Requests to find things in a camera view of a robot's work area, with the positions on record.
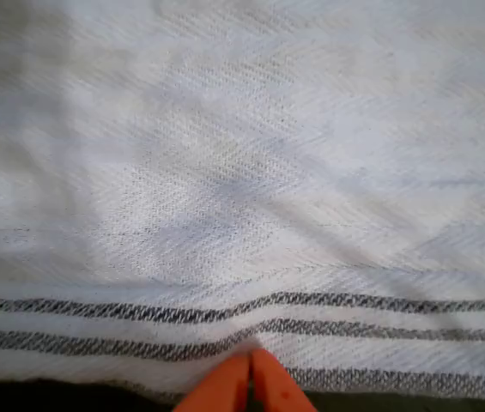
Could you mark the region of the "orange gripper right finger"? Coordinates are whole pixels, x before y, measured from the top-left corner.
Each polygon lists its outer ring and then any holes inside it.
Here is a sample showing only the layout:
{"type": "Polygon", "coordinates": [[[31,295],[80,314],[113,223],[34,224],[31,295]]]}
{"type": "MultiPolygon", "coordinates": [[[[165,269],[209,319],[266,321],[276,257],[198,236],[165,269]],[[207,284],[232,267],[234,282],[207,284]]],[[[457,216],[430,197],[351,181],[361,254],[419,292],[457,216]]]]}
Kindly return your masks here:
{"type": "Polygon", "coordinates": [[[312,405],[280,361],[265,349],[251,354],[254,394],[268,412],[313,412],[312,405]]]}

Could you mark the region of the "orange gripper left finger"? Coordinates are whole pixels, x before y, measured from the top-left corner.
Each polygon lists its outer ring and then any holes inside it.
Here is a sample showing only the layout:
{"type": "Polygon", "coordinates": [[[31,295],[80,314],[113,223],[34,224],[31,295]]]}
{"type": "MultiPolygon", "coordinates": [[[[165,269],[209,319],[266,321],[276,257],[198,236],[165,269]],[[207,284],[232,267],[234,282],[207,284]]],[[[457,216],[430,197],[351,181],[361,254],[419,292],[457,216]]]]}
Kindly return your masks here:
{"type": "Polygon", "coordinates": [[[173,411],[243,411],[246,407],[249,380],[250,356],[233,355],[205,376],[173,411]]]}

